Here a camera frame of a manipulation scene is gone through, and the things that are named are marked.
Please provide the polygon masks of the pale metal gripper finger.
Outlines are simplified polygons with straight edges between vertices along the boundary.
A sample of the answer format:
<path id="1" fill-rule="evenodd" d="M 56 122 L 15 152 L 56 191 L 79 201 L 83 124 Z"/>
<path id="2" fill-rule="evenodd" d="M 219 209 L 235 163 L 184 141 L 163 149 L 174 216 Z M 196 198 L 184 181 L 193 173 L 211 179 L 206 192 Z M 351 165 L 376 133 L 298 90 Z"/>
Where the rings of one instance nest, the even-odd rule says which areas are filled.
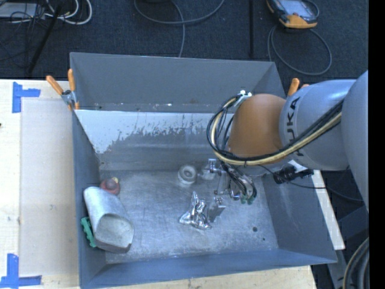
<path id="1" fill-rule="evenodd" d="M 214 196 L 208 207 L 208 220 L 209 223 L 213 223 L 215 219 L 221 215 L 226 209 L 224 199 L 220 196 Z"/>
<path id="2" fill-rule="evenodd" d="M 199 177 L 203 180 L 213 180 L 222 175 L 222 169 L 217 164 L 216 158 L 209 158 L 199 171 Z"/>

